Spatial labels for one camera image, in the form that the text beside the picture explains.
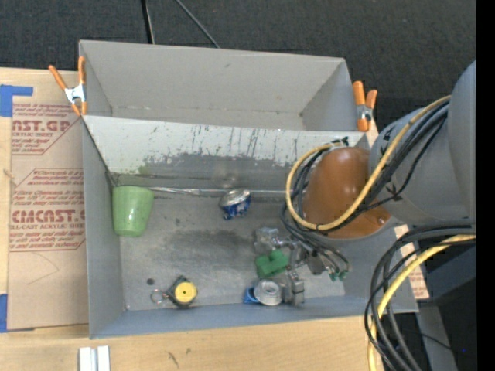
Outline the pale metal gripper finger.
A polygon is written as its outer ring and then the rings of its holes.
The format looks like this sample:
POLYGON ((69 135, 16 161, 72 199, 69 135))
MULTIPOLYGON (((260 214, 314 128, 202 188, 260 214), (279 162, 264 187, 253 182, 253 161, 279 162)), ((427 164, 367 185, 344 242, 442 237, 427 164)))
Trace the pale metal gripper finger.
POLYGON ((287 234, 280 233, 277 228, 262 227, 255 231, 254 252, 256 254, 269 254, 273 250, 292 251, 296 248, 295 239, 287 234))
POLYGON ((301 305, 305 300, 304 281, 295 270, 286 271, 283 278, 283 298, 286 304, 301 305))

